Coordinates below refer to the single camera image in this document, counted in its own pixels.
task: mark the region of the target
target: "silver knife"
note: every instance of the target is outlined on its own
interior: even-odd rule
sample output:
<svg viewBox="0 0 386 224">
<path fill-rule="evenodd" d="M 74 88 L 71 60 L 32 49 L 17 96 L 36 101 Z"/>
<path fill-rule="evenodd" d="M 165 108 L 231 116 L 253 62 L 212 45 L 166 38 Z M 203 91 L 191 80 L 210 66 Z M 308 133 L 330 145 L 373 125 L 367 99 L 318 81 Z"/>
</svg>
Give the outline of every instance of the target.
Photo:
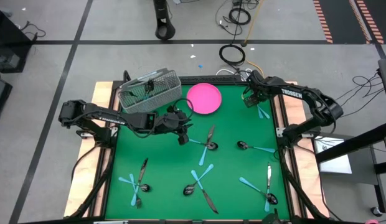
<svg viewBox="0 0 386 224">
<path fill-rule="evenodd" d="M 272 176 L 272 168 L 270 167 L 270 163 L 268 162 L 268 182 L 266 185 L 266 189 L 270 189 L 270 177 Z"/>
</svg>

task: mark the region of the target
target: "caster wheel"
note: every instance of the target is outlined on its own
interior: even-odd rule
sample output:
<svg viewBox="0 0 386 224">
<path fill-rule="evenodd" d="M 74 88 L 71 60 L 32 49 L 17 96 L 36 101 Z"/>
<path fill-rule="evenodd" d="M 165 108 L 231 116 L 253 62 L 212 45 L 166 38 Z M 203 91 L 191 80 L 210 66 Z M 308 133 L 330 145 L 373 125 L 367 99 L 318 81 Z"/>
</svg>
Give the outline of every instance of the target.
<svg viewBox="0 0 386 224">
<path fill-rule="evenodd" d="M 381 217 L 382 216 L 382 212 L 380 212 L 379 208 L 378 207 L 372 207 L 370 209 L 370 211 L 372 212 L 373 215 L 375 215 L 376 217 Z"/>
</svg>

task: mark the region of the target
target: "basket handle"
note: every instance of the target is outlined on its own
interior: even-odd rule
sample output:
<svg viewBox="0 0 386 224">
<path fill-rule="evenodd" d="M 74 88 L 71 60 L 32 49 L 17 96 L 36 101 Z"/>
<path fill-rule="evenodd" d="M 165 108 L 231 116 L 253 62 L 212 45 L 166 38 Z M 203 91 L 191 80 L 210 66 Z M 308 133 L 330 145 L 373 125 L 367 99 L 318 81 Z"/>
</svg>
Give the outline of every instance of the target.
<svg viewBox="0 0 386 224">
<path fill-rule="evenodd" d="M 167 73 L 167 72 L 168 72 L 168 69 L 167 69 L 167 68 L 159 69 L 159 70 L 154 71 L 154 72 L 151 72 L 151 73 L 149 73 L 149 74 L 145 74 L 145 75 L 143 75 L 142 77 L 135 78 L 134 80 L 128 81 L 128 82 L 122 84 L 122 85 L 120 86 L 120 88 L 124 88 L 124 87 L 130 86 L 130 85 L 134 85 L 134 84 L 140 82 L 141 80 L 143 80 L 143 79 L 145 79 L 145 78 L 151 77 L 151 76 L 153 76 L 153 75 L 161 75 L 161 74 Z"/>
</svg>

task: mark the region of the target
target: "orange warning stripe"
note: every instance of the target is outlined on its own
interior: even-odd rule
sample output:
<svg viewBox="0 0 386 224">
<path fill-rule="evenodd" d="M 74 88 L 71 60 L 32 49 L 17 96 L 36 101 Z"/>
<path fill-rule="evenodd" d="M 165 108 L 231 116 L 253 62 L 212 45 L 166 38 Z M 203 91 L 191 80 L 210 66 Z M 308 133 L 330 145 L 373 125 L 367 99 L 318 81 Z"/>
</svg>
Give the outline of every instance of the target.
<svg viewBox="0 0 386 224">
<path fill-rule="evenodd" d="M 329 30 L 329 27 L 327 26 L 326 18 L 324 18 L 322 7 L 320 6 L 320 3 L 318 0 L 313 0 L 313 4 L 315 6 L 316 13 L 318 14 L 319 21 L 322 25 L 322 29 L 324 32 L 324 36 L 326 37 L 326 41 L 332 44 L 332 36 Z"/>
<path fill-rule="evenodd" d="M 356 2 L 358 3 L 359 8 L 362 11 L 367 23 L 369 24 L 369 26 L 371 28 L 371 32 L 374 34 L 375 38 L 377 39 L 377 42 L 380 44 L 384 44 L 384 38 L 382 37 L 382 35 L 379 31 L 379 28 L 377 28 L 377 25 L 375 25 L 373 17 L 370 14 L 369 10 L 367 9 L 365 2 L 363 0 L 357 0 Z"/>
<path fill-rule="evenodd" d="M 350 0 L 348 0 L 348 1 L 349 1 L 349 4 L 351 5 L 352 11 L 354 11 L 354 14 L 355 14 L 357 22 L 359 23 L 360 29 L 362 30 L 362 33 L 365 36 L 366 44 L 369 44 L 370 43 L 370 39 L 369 39 L 369 37 L 366 34 L 365 27 L 363 26 L 362 21 L 360 20 L 360 17 L 358 15 L 357 11 L 355 10 L 354 4 L 352 3 L 352 1 L 350 1 Z"/>
</svg>

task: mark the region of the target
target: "floor mat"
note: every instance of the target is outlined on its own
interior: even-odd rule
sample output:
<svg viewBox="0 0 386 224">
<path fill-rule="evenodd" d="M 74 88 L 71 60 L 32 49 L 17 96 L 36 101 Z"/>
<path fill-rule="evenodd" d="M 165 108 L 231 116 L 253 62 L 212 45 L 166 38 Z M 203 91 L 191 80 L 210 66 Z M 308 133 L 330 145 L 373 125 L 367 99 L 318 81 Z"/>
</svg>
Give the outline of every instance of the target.
<svg viewBox="0 0 386 224">
<path fill-rule="evenodd" d="M 364 0 L 364 3 L 369 11 L 369 13 L 366 13 L 366 11 L 361 9 L 364 16 L 366 17 L 366 15 L 368 15 L 374 20 L 372 32 L 379 43 L 386 44 L 386 0 Z"/>
<path fill-rule="evenodd" d="M 349 0 L 318 0 L 333 44 L 366 44 L 362 30 Z"/>
</svg>

